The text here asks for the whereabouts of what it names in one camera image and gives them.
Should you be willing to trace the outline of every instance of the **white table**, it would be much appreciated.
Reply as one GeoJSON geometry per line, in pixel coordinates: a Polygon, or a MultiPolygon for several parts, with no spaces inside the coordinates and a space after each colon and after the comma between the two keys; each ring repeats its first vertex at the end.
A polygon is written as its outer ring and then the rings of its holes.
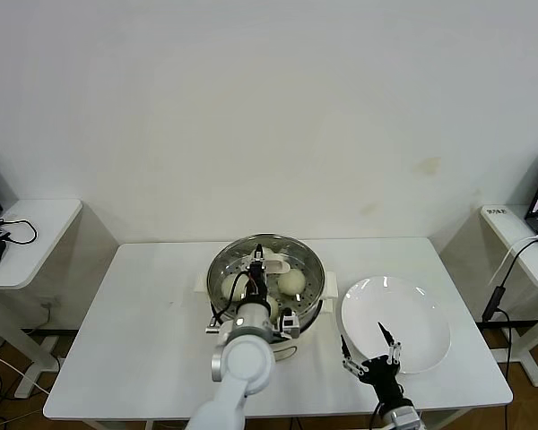
{"type": "MultiPolygon", "coordinates": [[[[481,215],[497,234],[500,241],[506,247],[510,247],[524,237],[535,235],[535,232],[524,221],[527,209],[527,206],[521,205],[489,205],[482,207],[481,215]]],[[[522,249],[522,246],[512,251],[513,256],[522,249]]],[[[538,244],[526,249],[518,257],[518,264],[538,288],[538,244]]],[[[530,354],[530,350],[536,345],[538,345],[538,323],[522,337],[518,335],[516,330],[512,330],[510,362],[517,362],[522,365],[534,387],[538,387],[538,365],[530,354]]],[[[508,350],[506,348],[493,349],[492,353],[499,363],[506,363],[508,359],[508,350]]]]}
{"type": "MultiPolygon", "coordinates": [[[[512,400],[498,365],[426,238],[305,241],[337,275],[342,297],[368,275],[416,281],[449,318],[452,346],[424,374],[399,375],[418,409],[470,409],[512,400]]],[[[193,291],[225,243],[122,245],[91,304],[44,415],[53,419],[186,419],[216,390],[215,337],[206,296],[193,291]]],[[[271,384],[247,400],[248,417],[370,413],[371,387],[343,369],[333,314],[320,315],[279,362],[271,384]]],[[[462,412],[444,412],[441,425],[462,412]]]]}
{"type": "MultiPolygon", "coordinates": [[[[32,281],[81,208],[79,200],[20,200],[1,215],[7,221],[28,220],[38,231],[38,237],[28,245],[7,244],[0,262],[0,290],[20,289],[32,281]]],[[[24,224],[3,228],[19,241],[32,236],[30,228],[24,224]]],[[[4,315],[0,304],[0,337],[33,362],[26,376],[37,381],[42,372],[57,372],[58,362],[50,354],[57,337],[48,336],[40,346],[4,315]]],[[[14,396],[27,398],[32,388],[30,382],[22,380],[14,396]]]]}

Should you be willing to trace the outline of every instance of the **steamed bun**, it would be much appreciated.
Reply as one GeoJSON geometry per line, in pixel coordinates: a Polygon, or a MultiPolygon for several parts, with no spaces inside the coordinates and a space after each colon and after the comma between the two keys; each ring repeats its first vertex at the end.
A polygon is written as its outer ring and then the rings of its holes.
{"type": "Polygon", "coordinates": [[[269,295],[267,295],[267,303],[271,307],[271,315],[269,315],[269,319],[272,323],[275,323],[277,321],[277,317],[279,316],[279,305],[277,305],[277,300],[269,295]]]}
{"type": "Polygon", "coordinates": [[[277,280],[279,291],[287,296],[301,294],[305,289],[305,275],[299,269],[283,273],[277,280]]]}
{"type": "MultiPolygon", "coordinates": [[[[233,287],[233,282],[235,282],[236,277],[237,273],[232,274],[225,278],[221,284],[221,293],[227,300],[230,299],[231,288],[233,287]]],[[[237,285],[235,286],[235,291],[233,291],[233,297],[231,298],[232,302],[238,302],[239,300],[241,300],[241,296],[245,294],[245,286],[247,285],[247,281],[247,276],[239,276],[239,280],[237,281],[237,285]]]]}

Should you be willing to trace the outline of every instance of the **stainless steel pot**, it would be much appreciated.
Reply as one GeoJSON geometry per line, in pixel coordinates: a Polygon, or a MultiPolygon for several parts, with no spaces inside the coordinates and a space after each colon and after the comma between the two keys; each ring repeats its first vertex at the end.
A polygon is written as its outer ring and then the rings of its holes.
{"type": "MultiPolygon", "coordinates": [[[[301,331],[306,330],[315,321],[321,308],[320,298],[325,290],[325,270],[317,255],[308,246],[291,237],[254,235],[237,240],[221,250],[207,272],[207,293],[215,311],[219,312],[228,303],[221,292],[223,280],[245,268],[243,257],[251,255],[257,244],[284,255],[292,269],[299,269],[305,275],[305,289],[296,296],[287,296],[279,292],[278,274],[267,275],[267,289],[268,294],[277,301],[279,310],[287,307],[293,309],[299,316],[301,331]]],[[[225,319],[235,317],[237,303],[231,304],[225,319]]]]}

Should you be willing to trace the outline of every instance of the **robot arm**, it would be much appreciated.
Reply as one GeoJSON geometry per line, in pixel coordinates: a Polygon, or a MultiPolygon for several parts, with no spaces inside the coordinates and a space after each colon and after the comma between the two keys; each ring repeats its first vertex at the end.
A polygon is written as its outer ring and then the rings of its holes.
{"type": "Polygon", "coordinates": [[[401,344],[395,342],[391,333],[378,323],[389,347],[388,355],[365,360],[358,365],[351,358],[351,352],[341,336],[343,367],[354,374],[362,383],[372,385],[380,403],[378,414],[396,430],[423,430],[424,424],[412,402],[403,394],[403,387],[396,381],[400,370],[401,344]]]}
{"type": "Polygon", "coordinates": [[[192,416],[187,430],[243,429],[246,397],[265,388],[275,368],[275,357],[269,344],[275,336],[299,335],[299,318],[295,313],[283,316],[282,321],[287,324],[281,331],[276,331],[271,324],[261,245],[257,246],[247,267],[247,276],[246,295],[239,302],[235,319],[218,327],[218,315],[215,315],[205,329],[207,333],[218,335],[212,377],[221,384],[213,399],[192,416]]]}
{"type": "Polygon", "coordinates": [[[269,344],[254,335],[232,340],[221,356],[221,384],[213,400],[205,403],[189,421],[187,430],[245,426],[245,398],[269,383],[275,358],[269,344]]]}

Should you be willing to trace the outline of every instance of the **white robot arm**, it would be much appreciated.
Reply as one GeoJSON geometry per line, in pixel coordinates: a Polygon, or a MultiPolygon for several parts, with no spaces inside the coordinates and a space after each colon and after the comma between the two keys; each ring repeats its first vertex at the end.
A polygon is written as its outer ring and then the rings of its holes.
{"type": "Polygon", "coordinates": [[[251,334],[232,340],[221,355],[220,387],[213,400],[197,410],[187,430],[243,429],[246,396],[265,388],[274,368],[275,358],[265,340],[251,334]]]}

